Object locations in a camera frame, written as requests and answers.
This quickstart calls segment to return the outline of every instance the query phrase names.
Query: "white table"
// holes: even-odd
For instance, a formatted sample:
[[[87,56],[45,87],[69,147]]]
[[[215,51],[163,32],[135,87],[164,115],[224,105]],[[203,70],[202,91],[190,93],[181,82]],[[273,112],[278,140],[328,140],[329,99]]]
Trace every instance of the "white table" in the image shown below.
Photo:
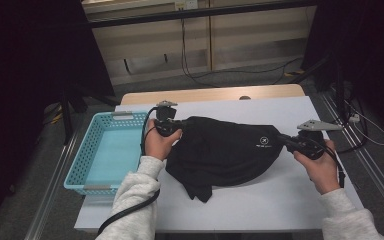
[[[123,105],[118,110],[149,110],[154,104]],[[297,125],[318,120],[308,97],[180,103],[176,119],[205,116],[245,124],[271,124],[295,136]],[[207,203],[190,200],[183,186],[163,170],[157,200],[157,232],[272,232],[320,229],[325,211],[308,175],[284,148],[261,176],[245,184],[214,188]],[[345,190],[357,208],[362,203],[349,179]],[[75,228],[96,232],[110,213],[112,196],[87,196]]]

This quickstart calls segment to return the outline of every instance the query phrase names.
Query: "blue tray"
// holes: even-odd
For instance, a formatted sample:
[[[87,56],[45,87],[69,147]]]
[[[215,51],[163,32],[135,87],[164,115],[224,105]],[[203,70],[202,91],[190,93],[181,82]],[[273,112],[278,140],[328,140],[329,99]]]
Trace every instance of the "blue tray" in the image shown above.
[[[64,187],[82,195],[115,194],[136,171],[146,112],[98,113],[74,158]]]

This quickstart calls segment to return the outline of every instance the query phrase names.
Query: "hand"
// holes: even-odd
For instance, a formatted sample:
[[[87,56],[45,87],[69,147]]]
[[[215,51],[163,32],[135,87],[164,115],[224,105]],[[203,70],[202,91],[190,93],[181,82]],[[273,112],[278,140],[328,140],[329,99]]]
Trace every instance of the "hand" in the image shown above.
[[[179,129],[168,137],[161,136],[155,128],[154,119],[148,121],[148,135],[145,139],[145,154],[163,161],[171,151],[171,147],[176,140],[182,136]]]
[[[325,140],[326,146],[335,151],[335,145],[330,140]],[[316,185],[316,189],[320,194],[325,194],[333,190],[339,189],[336,163],[329,154],[324,153],[317,160],[311,160],[303,154],[295,151],[294,158],[300,162],[310,177],[311,181]]]

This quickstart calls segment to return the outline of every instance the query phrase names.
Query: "black garment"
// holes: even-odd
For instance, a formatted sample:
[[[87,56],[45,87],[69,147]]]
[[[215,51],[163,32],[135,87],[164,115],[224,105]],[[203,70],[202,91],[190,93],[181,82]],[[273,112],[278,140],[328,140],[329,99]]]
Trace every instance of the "black garment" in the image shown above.
[[[189,197],[207,202],[212,186],[234,186],[264,173],[283,144],[272,125],[246,125],[190,117],[182,139],[167,157],[166,170]]]

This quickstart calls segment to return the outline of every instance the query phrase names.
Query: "white cable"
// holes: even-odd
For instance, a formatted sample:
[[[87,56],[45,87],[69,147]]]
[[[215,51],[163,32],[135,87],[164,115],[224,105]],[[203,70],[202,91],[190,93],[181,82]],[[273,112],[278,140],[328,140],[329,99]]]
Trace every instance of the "white cable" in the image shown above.
[[[352,110],[354,110],[358,115],[360,115],[362,118],[366,119],[367,121],[369,121],[371,124],[373,124],[377,129],[379,129],[383,134],[384,134],[384,131],[381,127],[379,127],[378,125],[376,125],[376,123],[374,123],[373,121],[371,121],[370,119],[368,119],[367,117],[365,117],[363,114],[361,114],[360,112],[358,112],[353,106],[351,106],[351,104],[349,104],[346,100],[344,100],[344,102],[350,106],[352,108]],[[368,136],[366,136],[358,127],[357,127],[357,124],[355,124],[354,122],[354,127],[357,129],[357,131],[363,135],[365,138],[367,138],[367,140],[377,144],[377,145],[380,145],[380,146],[384,146],[384,143],[380,143],[380,142],[376,142],[375,140],[369,138]]]

